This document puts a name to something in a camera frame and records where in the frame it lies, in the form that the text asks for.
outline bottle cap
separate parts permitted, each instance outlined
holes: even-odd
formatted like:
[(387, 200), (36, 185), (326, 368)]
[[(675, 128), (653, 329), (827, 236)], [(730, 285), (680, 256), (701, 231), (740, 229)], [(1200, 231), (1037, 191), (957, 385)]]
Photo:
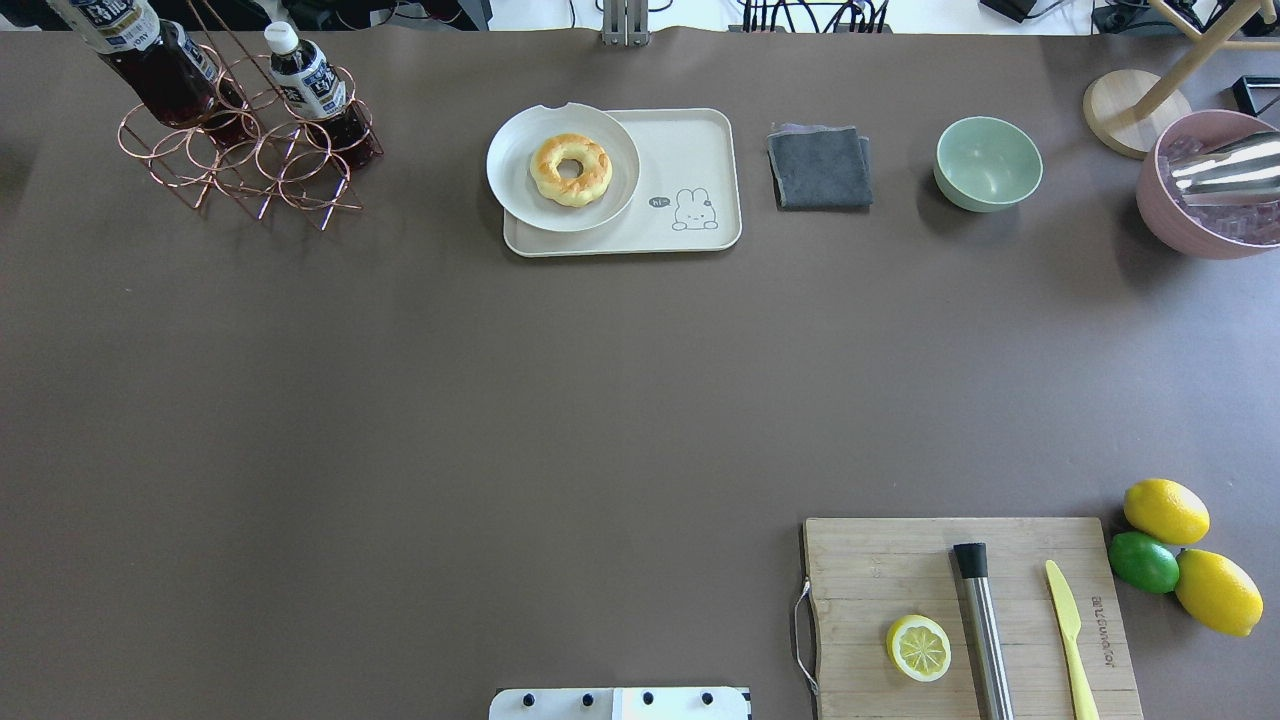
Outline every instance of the bottle cap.
[(298, 49), (298, 33), (284, 20), (266, 26), (262, 35), (266, 36), (266, 46), (276, 55), (288, 55)]

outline bunny illustration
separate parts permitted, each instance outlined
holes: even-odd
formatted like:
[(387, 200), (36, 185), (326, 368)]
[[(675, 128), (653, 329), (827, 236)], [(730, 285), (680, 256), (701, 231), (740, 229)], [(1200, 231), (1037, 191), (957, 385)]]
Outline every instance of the bunny illustration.
[(700, 231), (716, 229), (716, 208), (712, 206), (710, 195), (705, 188), (681, 190), (676, 193), (676, 222), (671, 229)]

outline tray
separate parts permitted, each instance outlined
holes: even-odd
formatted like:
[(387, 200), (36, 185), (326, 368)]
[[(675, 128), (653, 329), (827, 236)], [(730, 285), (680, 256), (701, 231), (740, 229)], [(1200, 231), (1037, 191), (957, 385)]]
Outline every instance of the tray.
[[(1062, 642), (1044, 578), (1055, 560), (1084, 620), (1079, 648), (1098, 712), (1140, 720), (1124, 621), (1097, 518), (913, 518), (805, 521), (805, 562), (818, 648), (819, 720), (982, 717), (973, 643), (951, 546), (986, 542), (1014, 715), (1074, 717)], [(933, 618), (951, 639), (951, 669), (916, 683), (884, 650), (890, 624)]]
[(640, 184), (617, 218), (582, 232), (534, 228), (503, 210), (507, 246), (525, 258), (612, 252), (713, 252), (737, 242), (733, 131), (709, 108), (609, 110), (640, 150)]

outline stainless steel muddler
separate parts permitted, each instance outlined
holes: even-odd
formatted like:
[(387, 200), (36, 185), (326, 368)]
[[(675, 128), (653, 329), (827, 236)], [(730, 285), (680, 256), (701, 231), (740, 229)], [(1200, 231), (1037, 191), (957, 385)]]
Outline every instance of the stainless steel muddler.
[(1169, 164), (1188, 205), (1260, 205), (1280, 200), (1280, 132), (1256, 132)]
[(987, 544), (970, 542), (952, 547), (969, 601), (969, 625), (978, 648), (978, 670), (982, 673), (987, 720), (1014, 720), (1014, 703), (1009, 696), (1005, 657), (1000, 652), (996, 629), (996, 606), (987, 582)]

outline gray cloth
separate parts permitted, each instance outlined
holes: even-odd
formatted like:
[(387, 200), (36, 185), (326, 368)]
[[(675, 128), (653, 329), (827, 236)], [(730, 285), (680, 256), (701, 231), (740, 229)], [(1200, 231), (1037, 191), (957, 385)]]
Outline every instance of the gray cloth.
[(858, 128), (783, 124), (768, 140), (783, 210), (872, 204), (870, 141)]

